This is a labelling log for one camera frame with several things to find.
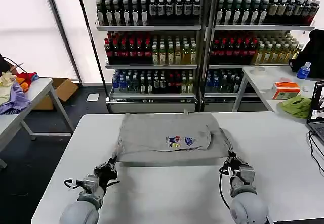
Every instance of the black bag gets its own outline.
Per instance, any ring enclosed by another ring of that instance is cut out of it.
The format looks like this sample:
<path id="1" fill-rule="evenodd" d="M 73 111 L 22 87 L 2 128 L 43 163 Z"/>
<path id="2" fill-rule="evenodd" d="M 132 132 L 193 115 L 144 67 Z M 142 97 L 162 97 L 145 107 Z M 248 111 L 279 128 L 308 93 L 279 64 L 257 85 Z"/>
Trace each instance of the black bag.
<path id="1" fill-rule="evenodd" d="M 309 33 L 310 42 L 295 60 L 289 60 L 289 65 L 294 72 L 305 65 L 312 63 L 308 77 L 324 78 L 324 31 L 315 29 Z"/>

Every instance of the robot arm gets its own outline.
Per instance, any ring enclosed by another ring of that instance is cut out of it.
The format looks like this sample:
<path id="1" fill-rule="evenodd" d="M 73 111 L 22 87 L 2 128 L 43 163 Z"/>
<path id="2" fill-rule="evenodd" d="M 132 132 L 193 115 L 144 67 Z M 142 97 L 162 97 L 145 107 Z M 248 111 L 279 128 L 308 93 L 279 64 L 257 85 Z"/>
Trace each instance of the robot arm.
<path id="1" fill-rule="evenodd" d="M 221 192 L 222 175 L 230 175 L 229 170 L 232 171 L 230 194 L 233 198 L 230 206 Z M 256 187 L 252 184 L 255 171 L 251 166 L 237 158 L 234 152 L 229 152 L 229 157 L 219 171 L 221 197 L 236 224 L 273 224 L 268 206 L 257 195 Z"/>
<path id="2" fill-rule="evenodd" d="M 60 224 L 96 224 L 98 223 L 99 213 L 103 203 L 103 197 L 107 188 L 119 181 L 108 183 L 117 178 L 115 168 L 116 157 L 108 162 L 102 163 L 94 169 L 94 175 L 88 175 L 82 181 L 75 181 L 75 185 L 70 184 L 73 180 L 65 180 L 64 184 L 72 189 L 82 187 L 76 202 L 67 206 L 60 218 Z"/>

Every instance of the black cable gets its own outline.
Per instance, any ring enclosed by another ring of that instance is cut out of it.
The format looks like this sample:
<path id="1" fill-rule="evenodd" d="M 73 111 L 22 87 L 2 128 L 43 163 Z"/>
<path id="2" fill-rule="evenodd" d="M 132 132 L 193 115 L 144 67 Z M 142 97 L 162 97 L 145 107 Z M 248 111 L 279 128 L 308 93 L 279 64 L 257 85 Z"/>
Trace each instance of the black cable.
<path id="1" fill-rule="evenodd" d="M 8 57 L 4 57 L 3 56 L 3 58 L 4 59 L 7 59 L 7 60 L 10 60 L 12 63 L 14 63 L 16 66 L 18 66 L 20 69 L 22 69 L 22 67 L 21 66 L 19 66 L 16 62 L 14 62 L 13 60 L 11 60 L 10 58 L 8 58 Z"/>
<path id="2" fill-rule="evenodd" d="M 223 176 L 223 173 L 220 173 L 220 175 L 219 175 L 219 193 L 220 193 L 220 195 L 222 197 L 222 200 L 223 200 L 224 204 L 229 209 L 229 205 L 227 204 L 227 202 L 226 202 L 226 200 L 225 200 L 225 198 L 223 196 L 223 191 L 222 191 L 222 176 Z"/>
<path id="3" fill-rule="evenodd" d="M 316 157 L 313 155 L 313 143 L 316 145 L 316 147 L 319 149 L 318 145 L 316 144 L 316 142 L 314 141 L 314 139 L 312 138 L 312 136 L 315 136 L 316 134 L 314 134 L 312 131 L 308 132 L 308 137 L 309 137 L 309 143 L 310 143 L 310 156 L 314 159 L 314 161 L 317 163 L 318 167 L 320 168 L 320 170 L 322 172 L 324 172 L 324 169 L 322 168 L 322 166 L 320 165 L 319 161 L 316 159 Z"/>

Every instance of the metal pole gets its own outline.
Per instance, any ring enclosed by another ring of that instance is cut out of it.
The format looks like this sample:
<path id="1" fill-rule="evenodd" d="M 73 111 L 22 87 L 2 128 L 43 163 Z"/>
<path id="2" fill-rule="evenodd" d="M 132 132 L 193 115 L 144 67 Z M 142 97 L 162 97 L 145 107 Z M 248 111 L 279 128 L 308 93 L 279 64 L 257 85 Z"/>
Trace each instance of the metal pole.
<path id="1" fill-rule="evenodd" d="M 67 53 L 69 55 L 71 64 L 72 64 L 72 66 L 74 68 L 74 71 L 76 73 L 76 76 L 77 76 L 80 84 L 82 84 L 81 76 L 80 76 L 79 70 L 77 69 L 77 66 L 76 66 L 76 63 L 75 63 L 75 60 L 74 60 L 74 57 L 73 57 L 73 53 L 72 53 L 70 44 L 69 44 L 69 42 L 67 40 L 65 31 L 64 31 L 64 27 L 63 27 L 63 24 L 62 24 L 62 21 L 61 21 L 61 18 L 60 18 L 59 12 L 57 10 L 57 6 L 56 6 L 56 3 L 55 3 L 55 0 L 48 0 L 48 1 L 49 1 L 49 4 L 50 4 L 52 13 L 54 15 L 54 19 L 55 19 L 56 25 L 57 25 L 57 27 L 58 27 L 58 29 L 60 31 L 61 37 L 63 39 L 63 43 L 64 43 L 64 46 L 65 46 L 65 49 L 66 49 L 66 51 L 67 51 Z"/>
<path id="2" fill-rule="evenodd" d="M 89 37 L 90 37 L 90 41 L 91 41 L 91 45 L 92 45 L 92 49 L 93 49 L 93 52 L 94 52 L 95 57 L 96 57 L 96 61 L 97 61 L 97 65 L 98 65 L 99 73 L 100 73 L 101 80 L 102 80 L 102 83 L 103 83 L 103 86 L 104 86 L 104 89 L 105 89 L 105 92 L 106 92 L 106 96 L 109 96 L 109 93 L 108 93 L 108 90 L 107 90 L 107 87 L 106 87 L 105 78 L 104 78 L 104 76 L 103 76 L 102 69 L 101 69 L 101 66 L 100 66 L 100 62 L 99 62 L 99 57 L 98 57 L 98 54 L 97 54 L 96 46 L 95 46 L 95 43 L 94 43 L 94 41 L 93 41 L 93 37 L 92 37 L 92 33 L 91 33 L 91 29 L 90 29 L 90 26 L 89 26 L 89 22 L 88 22 L 88 18 L 87 18 L 87 14 L 86 14 L 85 5 L 84 5 L 84 3 L 83 3 L 83 0 L 79 0 L 79 2 L 80 2 L 80 5 L 81 5 L 81 9 L 82 9 L 83 17 L 84 17 L 85 22 L 86 22 L 86 26 L 87 26 L 88 34 L 89 34 Z"/>

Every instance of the metal shelf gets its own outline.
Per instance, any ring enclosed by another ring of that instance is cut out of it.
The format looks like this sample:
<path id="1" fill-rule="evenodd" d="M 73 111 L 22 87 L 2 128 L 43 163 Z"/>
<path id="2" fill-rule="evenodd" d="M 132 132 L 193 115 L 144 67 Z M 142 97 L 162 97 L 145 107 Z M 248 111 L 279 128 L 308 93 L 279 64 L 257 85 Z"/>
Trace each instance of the metal shelf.
<path id="1" fill-rule="evenodd" d="M 284 26 L 284 25 L 216 25 L 215 30 L 301 30 L 312 31 L 313 26 Z"/>
<path id="2" fill-rule="evenodd" d="M 201 30 L 201 25 L 192 26 L 97 26 L 98 31 L 199 31 Z"/>
<path id="3" fill-rule="evenodd" d="M 288 64 L 260 64 L 260 65 L 209 65 L 209 69 L 240 69 L 245 66 L 288 66 Z"/>
<path id="4" fill-rule="evenodd" d="M 128 94 L 128 93 L 111 93 L 113 99 L 195 99 L 195 94 Z"/>
<path id="5" fill-rule="evenodd" d="M 177 65 L 177 66 L 161 66 L 161 65 L 148 65 L 148 66 L 110 66 L 106 65 L 106 69 L 115 70 L 189 70 L 196 69 L 197 65 Z"/>
<path id="6" fill-rule="evenodd" d="M 235 97 L 237 93 L 205 93 L 205 98 L 228 98 Z M 244 93 L 243 97 L 257 97 L 256 93 Z"/>

